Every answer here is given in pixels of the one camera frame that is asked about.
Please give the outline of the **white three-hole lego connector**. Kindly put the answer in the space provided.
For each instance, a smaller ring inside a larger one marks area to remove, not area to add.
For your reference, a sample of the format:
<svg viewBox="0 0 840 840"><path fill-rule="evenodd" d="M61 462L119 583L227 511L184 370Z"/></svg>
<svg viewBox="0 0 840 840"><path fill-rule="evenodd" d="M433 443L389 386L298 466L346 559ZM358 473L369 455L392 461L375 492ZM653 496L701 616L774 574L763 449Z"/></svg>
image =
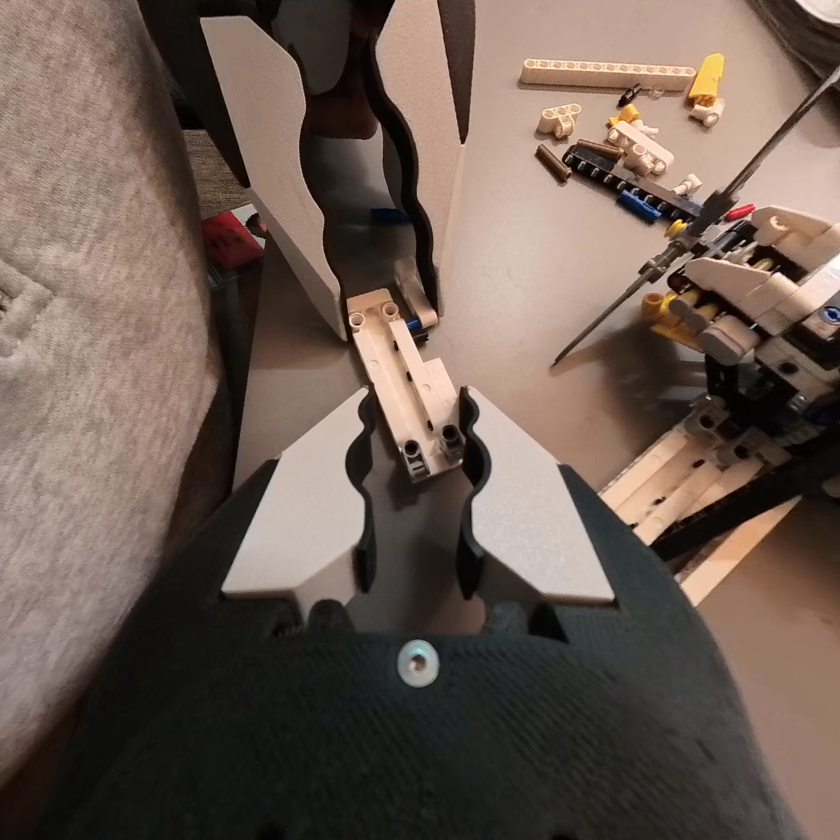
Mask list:
<svg viewBox="0 0 840 840"><path fill-rule="evenodd" d="M540 114L536 134L558 141L567 140L574 133L581 113L582 106L575 102L546 108Z"/></svg>

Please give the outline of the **tan fabric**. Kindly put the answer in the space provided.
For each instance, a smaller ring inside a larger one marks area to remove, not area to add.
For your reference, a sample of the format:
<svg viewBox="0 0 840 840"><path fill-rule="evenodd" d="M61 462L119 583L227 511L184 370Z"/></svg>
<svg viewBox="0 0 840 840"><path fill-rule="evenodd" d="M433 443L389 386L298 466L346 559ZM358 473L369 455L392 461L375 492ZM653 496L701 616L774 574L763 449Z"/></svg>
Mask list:
<svg viewBox="0 0 840 840"><path fill-rule="evenodd" d="M201 218L250 204L246 189L231 172L206 131L184 129L182 137L196 184Z"/></svg>

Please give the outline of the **dark grey container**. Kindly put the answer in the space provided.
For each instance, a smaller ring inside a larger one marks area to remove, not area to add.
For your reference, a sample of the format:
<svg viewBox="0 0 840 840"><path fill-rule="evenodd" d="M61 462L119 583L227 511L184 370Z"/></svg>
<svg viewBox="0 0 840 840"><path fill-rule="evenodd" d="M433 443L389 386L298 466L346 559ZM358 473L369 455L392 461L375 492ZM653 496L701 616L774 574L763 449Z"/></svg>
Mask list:
<svg viewBox="0 0 840 840"><path fill-rule="evenodd" d="M825 76L839 63L838 1L749 1L795 58Z"/></svg>

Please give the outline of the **person's left hand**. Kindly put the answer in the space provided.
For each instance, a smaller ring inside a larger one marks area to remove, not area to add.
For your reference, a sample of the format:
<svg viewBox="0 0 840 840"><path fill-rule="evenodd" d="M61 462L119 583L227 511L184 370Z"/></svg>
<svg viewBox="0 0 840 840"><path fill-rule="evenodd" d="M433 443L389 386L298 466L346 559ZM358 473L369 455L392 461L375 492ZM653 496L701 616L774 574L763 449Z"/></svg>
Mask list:
<svg viewBox="0 0 840 840"><path fill-rule="evenodd" d="M379 125L364 87L362 58L370 32L352 29L348 53L335 85L308 101L311 135L338 140L368 140Z"/></svg>

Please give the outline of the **long white lego beam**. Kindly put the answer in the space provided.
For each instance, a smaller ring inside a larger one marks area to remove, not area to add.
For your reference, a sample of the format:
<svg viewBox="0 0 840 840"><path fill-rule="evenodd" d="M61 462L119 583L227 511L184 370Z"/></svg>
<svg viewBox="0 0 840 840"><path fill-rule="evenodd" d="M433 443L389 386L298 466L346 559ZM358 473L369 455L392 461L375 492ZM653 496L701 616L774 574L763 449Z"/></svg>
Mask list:
<svg viewBox="0 0 840 840"><path fill-rule="evenodd" d="M536 87L571 87L682 92L693 82L697 70L690 66L663 66L633 62L572 59L523 61L519 81Z"/></svg>

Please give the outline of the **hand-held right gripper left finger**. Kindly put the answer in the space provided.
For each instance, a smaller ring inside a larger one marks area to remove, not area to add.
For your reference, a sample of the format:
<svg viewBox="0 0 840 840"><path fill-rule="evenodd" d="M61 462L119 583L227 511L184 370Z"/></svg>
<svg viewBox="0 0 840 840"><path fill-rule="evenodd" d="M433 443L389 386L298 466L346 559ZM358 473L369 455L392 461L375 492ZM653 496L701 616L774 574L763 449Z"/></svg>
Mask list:
<svg viewBox="0 0 840 840"><path fill-rule="evenodd" d="M347 603L370 591L374 430L366 386L281 452L222 585L227 598Z"/></svg>

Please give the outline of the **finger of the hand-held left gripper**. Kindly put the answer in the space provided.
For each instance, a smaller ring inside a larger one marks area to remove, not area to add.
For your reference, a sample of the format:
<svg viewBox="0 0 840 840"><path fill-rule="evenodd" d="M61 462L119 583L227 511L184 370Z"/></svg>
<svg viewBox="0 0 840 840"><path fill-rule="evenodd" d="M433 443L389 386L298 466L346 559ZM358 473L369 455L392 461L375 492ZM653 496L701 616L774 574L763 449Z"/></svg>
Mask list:
<svg viewBox="0 0 840 840"><path fill-rule="evenodd" d="M397 1L370 41L370 101L398 162L418 278L438 316L454 275L476 3Z"/></svg>
<svg viewBox="0 0 840 840"><path fill-rule="evenodd" d="M343 290L324 248L324 215L301 165L307 98L298 63L250 17L199 21L251 202L312 305L345 342Z"/></svg>

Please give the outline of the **lego helicopter model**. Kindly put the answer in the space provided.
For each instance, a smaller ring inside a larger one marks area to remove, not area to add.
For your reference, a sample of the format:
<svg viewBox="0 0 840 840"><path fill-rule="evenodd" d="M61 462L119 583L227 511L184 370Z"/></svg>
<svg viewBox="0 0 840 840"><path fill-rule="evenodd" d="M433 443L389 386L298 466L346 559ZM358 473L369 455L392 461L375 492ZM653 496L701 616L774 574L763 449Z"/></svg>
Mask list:
<svg viewBox="0 0 840 840"><path fill-rule="evenodd" d="M643 319L702 355L706 390L602 496L685 583L745 537L736 564L799 499L838 502L838 224L782 206L723 220L837 84L835 69L695 219L659 219L665 250L552 362L647 284L667 283L646 296Z"/></svg>

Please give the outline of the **long black lego beam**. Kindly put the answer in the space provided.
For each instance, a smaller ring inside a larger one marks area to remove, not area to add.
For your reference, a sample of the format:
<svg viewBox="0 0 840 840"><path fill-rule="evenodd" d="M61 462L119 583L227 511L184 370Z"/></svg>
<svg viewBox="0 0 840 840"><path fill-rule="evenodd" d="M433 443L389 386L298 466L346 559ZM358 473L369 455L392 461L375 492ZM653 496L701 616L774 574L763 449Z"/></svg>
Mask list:
<svg viewBox="0 0 840 840"><path fill-rule="evenodd" d="M576 143L563 153L562 162L574 174L602 185L618 196L628 193L651 206L662 217L670 219L695 219L701 206L691 197L677 195L650 179L636 175L611 157L604 157L582 143Z"/></svg>

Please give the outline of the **yellow lego panel piece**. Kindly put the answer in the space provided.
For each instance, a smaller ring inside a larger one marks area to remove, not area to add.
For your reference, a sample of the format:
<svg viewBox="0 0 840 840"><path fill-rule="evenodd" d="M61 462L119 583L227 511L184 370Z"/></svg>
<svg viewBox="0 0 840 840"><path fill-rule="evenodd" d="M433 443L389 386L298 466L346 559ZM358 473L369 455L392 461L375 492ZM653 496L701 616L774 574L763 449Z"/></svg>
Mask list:
<svg viewBox="0 0 840 840"><path fill-rule="evenodd" d="M703 59L686 95L690 106L708 108L716 104L724 68L725 57L719 52Z"/></svg>

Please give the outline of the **white lego panel assembly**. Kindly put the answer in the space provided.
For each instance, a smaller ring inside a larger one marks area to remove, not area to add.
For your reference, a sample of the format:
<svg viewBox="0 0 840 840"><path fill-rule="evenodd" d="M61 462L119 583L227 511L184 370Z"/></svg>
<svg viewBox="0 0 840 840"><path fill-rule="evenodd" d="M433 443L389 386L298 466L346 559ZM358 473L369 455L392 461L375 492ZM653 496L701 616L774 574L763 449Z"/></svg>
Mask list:
<svg viewBox="0 0 840 840"><path fill-rule="evenodd" d="M440 359L424 360L386 289L347 300L350 330L397 452L414 484L461 466L458 395Z"/></svg>

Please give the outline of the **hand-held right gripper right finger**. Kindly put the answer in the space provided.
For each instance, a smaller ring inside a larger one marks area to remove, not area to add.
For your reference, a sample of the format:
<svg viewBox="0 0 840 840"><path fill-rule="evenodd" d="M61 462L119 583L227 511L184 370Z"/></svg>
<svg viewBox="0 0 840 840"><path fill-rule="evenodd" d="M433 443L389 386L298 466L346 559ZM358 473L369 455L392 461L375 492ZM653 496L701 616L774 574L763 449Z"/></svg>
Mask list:
<svg viewBox="0 0 840 840"><path fill-rule="evenodd" d="M561 463L474 386L458 394L469 495L458 588L485 605L608 606L615 594Z"/></svg>

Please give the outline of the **white angled lego piece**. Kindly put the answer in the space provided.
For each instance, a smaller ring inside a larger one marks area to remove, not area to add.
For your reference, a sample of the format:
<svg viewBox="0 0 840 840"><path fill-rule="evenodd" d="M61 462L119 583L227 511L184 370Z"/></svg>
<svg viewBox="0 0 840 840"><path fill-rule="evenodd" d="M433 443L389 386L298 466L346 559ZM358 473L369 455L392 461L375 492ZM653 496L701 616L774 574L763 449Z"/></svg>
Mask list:
<svg viewBox="0 0 840 840"><path fill-rule="evenodd" d="M438 324L438 313L427 298L414 257L397 259L393 264L394 281L422 329Z"/></svg>

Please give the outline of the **grey sweater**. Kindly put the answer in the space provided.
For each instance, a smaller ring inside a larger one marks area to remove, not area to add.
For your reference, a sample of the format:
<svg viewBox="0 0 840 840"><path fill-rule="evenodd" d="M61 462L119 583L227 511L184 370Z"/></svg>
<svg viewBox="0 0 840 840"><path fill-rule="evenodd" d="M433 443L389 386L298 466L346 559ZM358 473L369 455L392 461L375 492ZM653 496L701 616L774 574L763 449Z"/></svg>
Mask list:
<svg viewBox="0 0 840 840"><path fill-rule="evenodd" d="M136 2L2 2L2 785L159 566L217 392L186 148Z"/></svg>

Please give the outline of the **red printed booklet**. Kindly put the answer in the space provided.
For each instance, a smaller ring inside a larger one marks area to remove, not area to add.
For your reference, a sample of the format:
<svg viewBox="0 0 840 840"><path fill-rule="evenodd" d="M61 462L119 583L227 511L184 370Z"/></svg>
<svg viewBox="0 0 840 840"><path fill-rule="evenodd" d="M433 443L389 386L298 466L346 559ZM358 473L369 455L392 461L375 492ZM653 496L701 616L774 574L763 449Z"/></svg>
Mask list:
<svg viewBox="0 0 840 840"><path fill-rule="evenodd" d="M206 254L219 269L245 269L265 256L267 230L252 203L203 218L201 233Z"/></svg>

